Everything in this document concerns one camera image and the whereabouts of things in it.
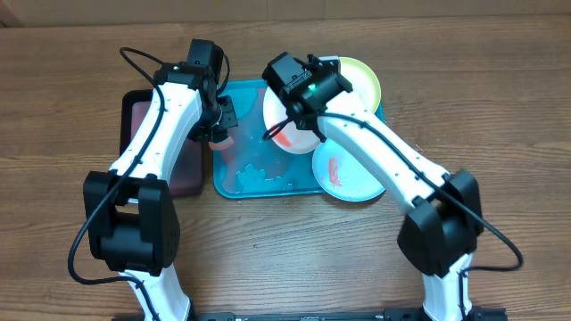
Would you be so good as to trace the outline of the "green and pink sponge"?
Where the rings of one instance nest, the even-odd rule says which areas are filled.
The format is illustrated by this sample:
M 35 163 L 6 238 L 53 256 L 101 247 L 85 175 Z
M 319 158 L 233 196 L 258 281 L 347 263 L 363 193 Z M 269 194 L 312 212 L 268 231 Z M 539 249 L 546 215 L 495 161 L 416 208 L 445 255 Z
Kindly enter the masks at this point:
M 209 147 L 213 150 L 213 151 L 222 151 L 225 150 L 227 148 L 229 148 L 230 146 L 232 146 L 234 144 L 234 139 L 231 136 L 227 136 L 225 139 L 223 139 L 220 142 L 209 142 Z

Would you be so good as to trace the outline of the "yellow plate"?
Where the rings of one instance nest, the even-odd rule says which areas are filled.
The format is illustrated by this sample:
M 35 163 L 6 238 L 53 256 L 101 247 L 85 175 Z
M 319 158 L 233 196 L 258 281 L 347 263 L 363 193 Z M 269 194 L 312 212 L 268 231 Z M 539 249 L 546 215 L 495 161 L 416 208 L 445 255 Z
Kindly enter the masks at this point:
M 340 57 L 340 73 L 352 83 L 361 100 L 372 113 L 381 105 L 381 86 L 376 73 L 364 62 L 350 57 Z

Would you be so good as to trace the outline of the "teal serving tray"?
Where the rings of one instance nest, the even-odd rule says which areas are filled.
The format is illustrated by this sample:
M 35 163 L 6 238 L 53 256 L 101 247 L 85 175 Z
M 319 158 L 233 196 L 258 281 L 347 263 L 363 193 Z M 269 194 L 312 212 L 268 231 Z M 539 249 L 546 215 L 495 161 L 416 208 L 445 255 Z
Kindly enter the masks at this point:
M 230 129 L 234 144 L 213 154 L 213 184 L 229 199 L 325 193 L 313 174 L 314 151 L 292 154 L 262 139 L 266 90 L 261 79 L 228 83 L 238 126 Z

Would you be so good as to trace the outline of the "white plate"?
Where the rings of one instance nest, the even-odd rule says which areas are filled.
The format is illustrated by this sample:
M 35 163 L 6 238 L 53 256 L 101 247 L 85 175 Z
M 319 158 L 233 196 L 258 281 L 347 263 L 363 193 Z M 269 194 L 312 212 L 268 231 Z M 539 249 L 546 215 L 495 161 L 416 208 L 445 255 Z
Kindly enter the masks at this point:
M 287 118 L 285 106 L 269 87 L 264 94 L 262 115 L 266 129 Z M 272 141 L 285 152 L 292 154 L 312 152 L 320 144 L 319 138 L 312 131 L 298 130 L 294 122 L 286 124 L 272 137 Z

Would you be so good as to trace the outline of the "light blue plate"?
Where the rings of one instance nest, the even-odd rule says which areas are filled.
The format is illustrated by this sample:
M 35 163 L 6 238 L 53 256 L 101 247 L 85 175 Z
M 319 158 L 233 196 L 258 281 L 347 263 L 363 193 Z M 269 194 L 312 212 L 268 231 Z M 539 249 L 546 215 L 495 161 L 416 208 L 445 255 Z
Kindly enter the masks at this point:
M 314 150 L 311 166 L 321 188 L 338 200 L 366 202 L 385 192 L 385 188 L 333 140 L 327 140 Z

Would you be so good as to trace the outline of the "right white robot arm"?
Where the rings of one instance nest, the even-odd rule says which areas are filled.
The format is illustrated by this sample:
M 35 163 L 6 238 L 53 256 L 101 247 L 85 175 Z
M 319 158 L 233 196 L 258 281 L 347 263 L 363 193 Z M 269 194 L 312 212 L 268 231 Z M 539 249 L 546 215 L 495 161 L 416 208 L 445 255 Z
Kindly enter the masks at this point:
M 322 186 L 362 193 L 375 179 L 403 215 L 397 243 L 423 277 L 419 309 L 400 309 L 398 318 L 477 320 L 468 294 L 468 271 L 482 213 L 478 183 L 466 171 L 451 173 L 410 147 L 377 117 L 381 86 L 365 63 L 348 57 L 281 53 L 262 73 L 265 138 L 290 153 L 321 154 L 331 145 L 342 154 L 315 160 L 325 169 Z

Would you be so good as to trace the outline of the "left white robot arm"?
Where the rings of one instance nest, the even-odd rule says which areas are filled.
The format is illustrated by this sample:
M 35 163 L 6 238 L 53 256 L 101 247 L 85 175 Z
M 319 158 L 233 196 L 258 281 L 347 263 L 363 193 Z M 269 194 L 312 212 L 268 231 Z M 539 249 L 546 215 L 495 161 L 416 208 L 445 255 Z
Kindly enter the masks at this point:
M 86 221 L 68 254 L 70 276 L 80 284 L 127 282 L 145 320 L 192 320 L 194 307 L 183 292 L 174 260 L 180 226 L 170 179 L 187 140 L 211 148 L 232 143 L 237 125 L 230 96 L 224 95 L 229 69 L 224 51 L 210 40 L 194 39 L 182 62 L 163 62 L 146 79 L 150 106 L 127 149 L 105 172 L 90 172 L 83 185 Z M 74 259 L 82 238 L 112 277 L 86 279 Z

